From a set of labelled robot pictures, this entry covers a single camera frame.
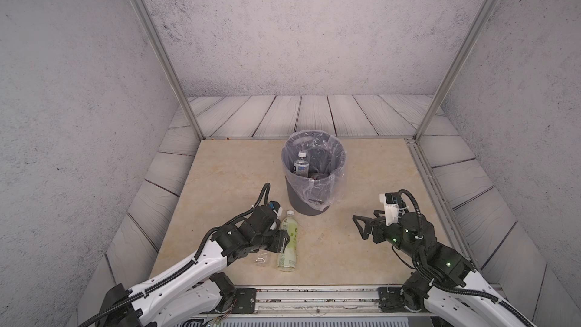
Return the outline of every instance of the wooden floor plank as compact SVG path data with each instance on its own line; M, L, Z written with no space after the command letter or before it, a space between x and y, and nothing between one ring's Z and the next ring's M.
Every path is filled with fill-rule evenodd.
M296 131L306 129L323 130L336 135L326 96L304 95L301 97Z
M476 158L460 136L423 136L419 143L432 167Z
M400 113L404 119L408 120L415 128L424 119L428 106L432 101L426 95L380 95L388 104ZM425 135L458 135L458 132L438 108L436 115L432 118Z
M445 115L434 115L424 135L458 135L458 131Z
M547 263L517 222L482 273L489 283L499 283L507 299L532 319Z
M380 95L411 125L418 127L431 101L425 95Z
M157 151L195 156L199 146L192 127L175 127L167 130Z
M130 287L149 278L157 251L137 224L126 215L107 250L117 283Z
M300 96L277 96L254 136L289 136L294 133Z
M85 288L81 300L78 302L77 313L80 323L99 313L105 294L114 286L116 286L115 280L109 269L107 259L103 255L91 280L89 280L87 288Z
M352 95L329 95L328 99L337 136L377 136Z
M197 119L204 136L214 134L248 99L249 96L225 97L201 113Z
M200 115L210 106L216 104L220 101L221 96L200 96L200 97L189 97L189 105L192 106L192 111L195 116ZM184 109L178 106L174 118L171 120L170 129L172 127L188 127L189 122L185 117Z
M251 96L212 136L252 136L274 97L274 95Z
M179 195L192 163L191 156L156 153L145 179Z
M378 95L355 95L379 135L413 135L414 127Z
M550 267L544 276L533 323L538 327L581 326L581 312Z
M127 213L159 250L179 197L147 181L143 181Z
M492 181L476 160L434 168L433 172L452 208L492 187Z
M476 264L482 266L517 221L496 188L454 210Z

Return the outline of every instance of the white arm casing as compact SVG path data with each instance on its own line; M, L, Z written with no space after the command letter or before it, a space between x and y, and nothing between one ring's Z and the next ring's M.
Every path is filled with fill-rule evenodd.
M167 307L171 302L178 299L179 296L184 294L188 289L194 287L198 282L206 280L214 273L217 273L224 269L227 265L227 258L223 257L222 248L215 241L208 241L202 254L198 259L198 263L186 270L182 275L178 276L176 279L170 281L168 284L156 289L151 294L145 298L138 299L132 303L135 310L141 309L143 314L140 317L140 321L143 326L152 322L153 319L162 311L163 308ZM172 273L179 270L182 266L187 264L193 259L196 253L192 253L187 258L172 266L163 273L156 275L155 277L144 281L141 284L137 284L131 288L130 297L143 292L145 294L145 289L153 286L155 283L163 280L165 277L170 276ZM212 296L208 295L206 299L212 299ZM195 311L196 306L193 304L189 305L191 311Z
M194 315L214 310L221 300L220 288L208 279L171 301L155 315L152 322L156 322L157 327L175 326Z
M508 301L502 298L502 296L498 294L497 291L495 291L478 272L469 272L464 278L464 282L466 283L466 286L463 289L481 290L498 297L499 302L505 301L508 303ZM487 298L446 293L436 287L432 287L428 292L428 295L429 297L424 300L425 308L428 311L443 317L454 327L525 326L516 316L509 312L509 310ZM458 302L457 299L468 304L473 310L466 308L466 306Z

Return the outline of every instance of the bottle label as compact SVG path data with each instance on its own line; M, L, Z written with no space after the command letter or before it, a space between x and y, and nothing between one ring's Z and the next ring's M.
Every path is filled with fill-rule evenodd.
M309 176L309 165L308 164L294 164L293 173L297 176L308 177Z

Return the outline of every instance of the plastic bottle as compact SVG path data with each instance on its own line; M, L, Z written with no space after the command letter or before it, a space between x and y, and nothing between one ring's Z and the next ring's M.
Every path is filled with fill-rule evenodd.
M299 231L299 223L294 218L294 211L287 211L287 217L282 220L282 230L287 230L290 241L284 253L278 255L277 269L283 272L292 272L296 269L296 235Z
M299 152L299 159L294 161L293 173L301 177L309 177L309 162L306 160L307 153Z

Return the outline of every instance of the metal rail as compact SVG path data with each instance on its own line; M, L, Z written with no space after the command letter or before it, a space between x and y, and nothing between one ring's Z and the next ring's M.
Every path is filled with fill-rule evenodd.
M189 105L188 98L185 96L184 89L182 88L181 84L179 83L178 76L174 67L171 65L171 61L169 56L167 55L165 47L163 47L162 40L159 38L159 34L157 33L155 26L151 20L151 16L147 11L147 7L145 7L145 3L143 0L130 0L131 5L133 5L133 9L135 9L135 13L137 17L140 19L140 22L147 33L149 38L149 42L151 43L151 47L153 47L153 51L157 56L157 59L162 64L163 70L166 73L167 80L170 82L171 89L176 94L176 98L178 99L179 105L184 109L185 117L188 119L189 124L192 126L194 133L198 137L199 140L204 139L204 134L202 133L202 129L196 120L196 116L193 114L192 107Z
M434 117L434 115L436 115L438 108L440 107L448 91L452 87L454 79L458 75L458 72L460 71L462 64L464 64L466 58L468 58L470 51L472 50L474 44L476 43L476 40L478 39L478 35L482 32L482 29L484 28L486 21L490 17L490 14L492 14L492 11L494 10L494 7L496 6L497 3L498 0L484 0L482 2L482 5L480 6L478 13L476 14L476 17L472 21L468 33L466 34L466 37L462 42L462 45L460 46L458 52L456 53L456 57L454 57L454 60L452 61L450 68L446 73L446 76L444 76L444 79L440 83L440 86L438 86L438 90L436 90L436 93L432 98L432 102L428 106L428 110L426 111L424 119L422 119L421 124L419 124L415 132L414 139L416 142L419 142L419 140L423 137L424 133L426 132L426 129L428 128L428 125L430 125L430 121L432 121L432 118Z

